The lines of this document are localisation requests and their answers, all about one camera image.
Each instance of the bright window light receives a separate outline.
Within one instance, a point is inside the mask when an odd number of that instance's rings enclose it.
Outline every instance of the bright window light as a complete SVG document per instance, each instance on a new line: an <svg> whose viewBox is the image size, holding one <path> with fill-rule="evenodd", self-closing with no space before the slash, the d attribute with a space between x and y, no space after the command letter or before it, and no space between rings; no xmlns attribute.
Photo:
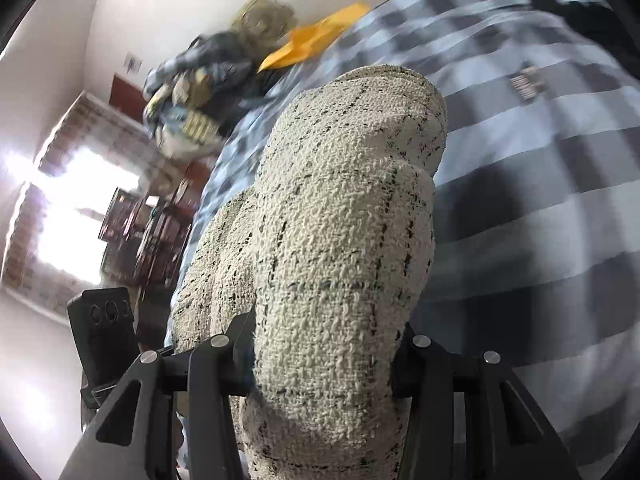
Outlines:
<svg viewBox="0 0 640 480"><path fill-rule="evenodd" d="M107 242L98 240L102 222L75 209L52 206L38 240L38 259L85 282L100 284Z"/></svg>
<svg viewBox="0 0 640 480"><path fill-rule="evenodd" d="M30 431L34 436L47 433L56 434L56 423L59 420L60 412L57 411L47 385L28 382L28 380L36 378L40 377L33 377L32 374L19 374L16 377L17 384L11 382L20 391L18 396L22 403L20 412L27 419L26 422L29 423Z"/></svg>
<svg viewBox="0 0 640 480"><path fill-rule="evenodd" d="M81 150L64 175L54 178L37 171L32 182L52 203L38 240L38 258L98 285L106 247L106 242L98 240L102 222L77 209L87 208L104 215L116 188L136 189L138 176L90 150Z"/></svg>
<svg viewBox="0 0 640 480"><path fill-rule="evenodd" d="M55 178L40 175L34 184L53 203L92 209L103 215L117 187L131 191L139 183L137 175L107 162L90 150L78 152L63 175Z"/></svg>
<svg viewBox="0 0 640 480"><path fill-rule="evenodd" d="M33 175L33 161L19 153L7 152L2 162L6 172L16 183L23 184Z"/></svg>

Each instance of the pile of clothes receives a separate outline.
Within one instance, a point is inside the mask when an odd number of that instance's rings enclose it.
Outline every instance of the pile of clothes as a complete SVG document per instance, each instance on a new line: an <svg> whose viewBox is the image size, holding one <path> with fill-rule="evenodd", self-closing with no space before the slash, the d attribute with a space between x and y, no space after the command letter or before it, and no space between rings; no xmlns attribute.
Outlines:
<svg viewBox="0 0 640 480"><path fill-rule="evenodd" d="M262 59L241 32L199 36L149 72L143 122L168 158L216 156L238 121L261 105L282 70L257 73Z"/></svg>
<svg viewBox="0 0 640 480"><path fill-rule="evenodd" d="M322 52L368 10L353 4L292 30L296 20L288 5L248 1L231 30L199 36L148 74L143 122L160 153L179 160L217 158L238 121L264 104L286 67Z"/></svg>

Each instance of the window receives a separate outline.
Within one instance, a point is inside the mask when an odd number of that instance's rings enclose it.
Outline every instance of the window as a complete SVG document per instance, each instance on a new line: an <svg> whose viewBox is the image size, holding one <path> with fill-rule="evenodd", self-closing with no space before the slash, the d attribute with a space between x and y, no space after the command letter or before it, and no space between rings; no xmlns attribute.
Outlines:
<svg viewBox="0 0 640 480"><path fill-rule="evenodd" d="M117 187L138 187L138 177L89 149L76 153L57 178L39 171L32 183L51 202L38 238L38 259L85 282L99 285L106 242L98 240L102 219Z"/></svg>

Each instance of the black metal bracket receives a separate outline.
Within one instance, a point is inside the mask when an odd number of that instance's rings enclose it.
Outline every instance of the black metal bracket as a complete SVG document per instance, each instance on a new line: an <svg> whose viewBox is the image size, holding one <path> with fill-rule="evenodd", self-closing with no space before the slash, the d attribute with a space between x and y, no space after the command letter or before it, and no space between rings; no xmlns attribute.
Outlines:
<svg viewBox="0 0 640 480"><path fill-rule="evenodd" d="M466 478L580 480L554 428L495 352L447 352L407 324L392 363L395 397L412 397L398 480L453 478L453 394L465 396Z"/></svg>
<svg viewBox="0 0 640 480"><path fill-rule="evenodd" d="M228 396L247 396L253 386L254 330L252 309L194 349L140 354L110 389L60 479L174 479L173 396L187 391L198 413L188 426L191 478L241 480Z"/></svg>

